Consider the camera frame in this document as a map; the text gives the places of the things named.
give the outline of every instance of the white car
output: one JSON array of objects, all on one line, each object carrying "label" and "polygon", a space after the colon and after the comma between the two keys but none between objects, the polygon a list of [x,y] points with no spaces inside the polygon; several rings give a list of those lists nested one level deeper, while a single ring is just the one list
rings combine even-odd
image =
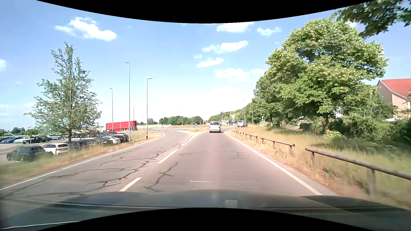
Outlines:
[{"label": "white car", "polygon": [[23,141],[26,141],[26,140],[30,140],[30,136],[26,136],[26,137],[22,137],[20,139],[17,139],[15,141],[13,141],[13,143],[22,143]]},{"label": "white car", "polygon": [[121,142],[121,139],[114,137],[114,136],[103,136],[104,138],[110,138],[113,141],[113,144],[118,144]]},{"label": "white car", "polygon": [[209,127],[210,133],[211,132],[221,132],[220,122],[218,121],[211,121]]},{"label": "white car", "polygon": [[46,137],[51,138],[52,140],[61,140],[60,136],[56,136],[56,135],[47,135]]},{"label": "white car", "polygon": [[48,143],[42,146],[46,152],[54,155],[62,154],[69,151],[69,145],[66,143]]}]

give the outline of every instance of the blue sky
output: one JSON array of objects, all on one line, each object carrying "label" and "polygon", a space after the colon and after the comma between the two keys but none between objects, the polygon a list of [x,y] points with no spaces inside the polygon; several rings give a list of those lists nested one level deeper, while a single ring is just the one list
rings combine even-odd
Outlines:
[{"label": "blue sky", "polygon": [[[33,0],[0,3],[0,128],[34,126],[36,85],[55,80],[50,51],[72,44],[83,68],[91,71],[92,91],[103,102],[100,124],[128,119],[128,64],[131,63],[131,119],[183,115],[208,119],[251,101],[264,62],[293,29],[332,11],[249,23],[164,23],[121,18]],[[382,43],[390,58],[385,79],[409,77],[411,27],[394,25],[369,41]]]}]

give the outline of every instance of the street lamp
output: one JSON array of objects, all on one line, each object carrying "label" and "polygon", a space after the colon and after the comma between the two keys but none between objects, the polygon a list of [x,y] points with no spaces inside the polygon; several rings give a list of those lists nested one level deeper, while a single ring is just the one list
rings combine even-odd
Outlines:
[{"label": "street lamp", "polygon": [[145,134],[145,138],[148,139],[148,80],[152,79],[152,77],[147,77],[147,125],[146,127],[146,134]]},{"label": "street lamp", "polygon": [[135,105],[133,105],[133,131],[134,131],[134,127],[136,126],[136,125],[134,124],[134,121],[135,121],[135,119],[134,119],[134,106],[135,106]]},{"label": "street lamp", "polygon": [[130,136],[130,63],[126,62],[129,64],[129,140],[131,140],[131,136]]},{"label": "street lamp", "polygon": [[114,131],[113,89],[111,89],[111,131]]}]

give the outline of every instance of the road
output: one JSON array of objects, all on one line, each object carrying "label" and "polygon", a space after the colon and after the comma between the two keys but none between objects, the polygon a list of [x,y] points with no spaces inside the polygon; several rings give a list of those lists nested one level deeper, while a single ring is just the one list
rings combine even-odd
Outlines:
[{"label": "road", "polygon": [[335,195],[224,133],[163,133],[163,137],[133,148],[2,189],[2,216],[77,196],[120,190],[239,189],[292,196]]}]

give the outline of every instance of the building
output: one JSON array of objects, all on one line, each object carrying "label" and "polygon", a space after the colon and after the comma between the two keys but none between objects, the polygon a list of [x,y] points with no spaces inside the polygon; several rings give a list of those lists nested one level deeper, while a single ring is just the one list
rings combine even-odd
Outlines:
[{"label": "building", "polygon": [[[411,92],[411,78],[383,79],[378,81],[377,86],[380,87],[378,91],[383,96],[384,101],[397,106],[398,111],[411,108],[410,101],[407,100]],[[398,113],[394,117],[409,117],[409,115]]]}]

